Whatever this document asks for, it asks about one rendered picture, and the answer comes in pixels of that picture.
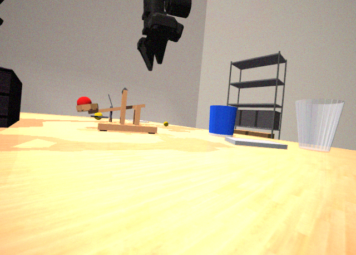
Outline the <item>blue cup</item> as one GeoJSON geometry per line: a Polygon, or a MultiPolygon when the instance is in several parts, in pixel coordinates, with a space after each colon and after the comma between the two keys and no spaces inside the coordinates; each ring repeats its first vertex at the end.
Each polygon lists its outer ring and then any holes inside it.
{"type": "Polygon", "coordinates": [[[237,107],[211,105],[209,135],[233,137],[237,107]]]}

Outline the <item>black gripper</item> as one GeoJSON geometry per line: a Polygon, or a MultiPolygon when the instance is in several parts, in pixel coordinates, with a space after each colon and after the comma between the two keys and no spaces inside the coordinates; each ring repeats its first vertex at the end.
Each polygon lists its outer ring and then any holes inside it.
{"type": "Polygon", "coordinates": [[[152,71],[154,54],[157,64],[162,64],[165,48],[168,40],[177,31],[177,20],[166,15],[162,6],[148,4],[144,7],[142,15],[144,28],[137,43],[137,49],[141,53],[148,71],[152,71]]]}

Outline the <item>red ball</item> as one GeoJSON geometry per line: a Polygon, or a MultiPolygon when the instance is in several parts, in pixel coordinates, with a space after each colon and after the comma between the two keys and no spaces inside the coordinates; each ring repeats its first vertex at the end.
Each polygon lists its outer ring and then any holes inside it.
{"type": "Polygon", "coordinates": [[[91,100],[88,97],[80,97],[77,101],[77,105],[91,104],[91,100]]]}

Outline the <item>clear plastic cup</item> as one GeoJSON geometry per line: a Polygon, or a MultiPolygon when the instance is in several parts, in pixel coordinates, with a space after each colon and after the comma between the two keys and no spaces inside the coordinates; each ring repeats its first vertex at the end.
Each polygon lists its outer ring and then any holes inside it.
{"type": "Polygon", "coordinates": [[[345,101],[335,99],[297,100],[299,148],[330,152],[345,101]]]}

